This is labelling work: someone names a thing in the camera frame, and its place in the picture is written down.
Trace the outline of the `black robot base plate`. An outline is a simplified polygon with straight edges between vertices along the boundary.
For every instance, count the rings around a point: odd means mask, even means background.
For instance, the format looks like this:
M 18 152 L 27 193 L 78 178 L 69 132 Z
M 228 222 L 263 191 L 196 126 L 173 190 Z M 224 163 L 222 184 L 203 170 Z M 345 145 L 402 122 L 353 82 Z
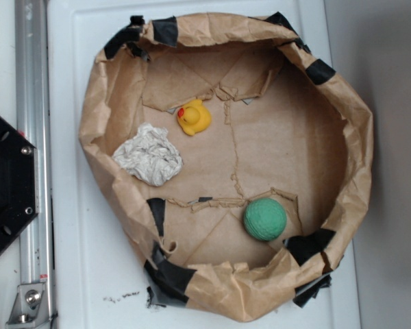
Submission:
M 0 255 L 38 214 L 36 148 L 0 116 Z

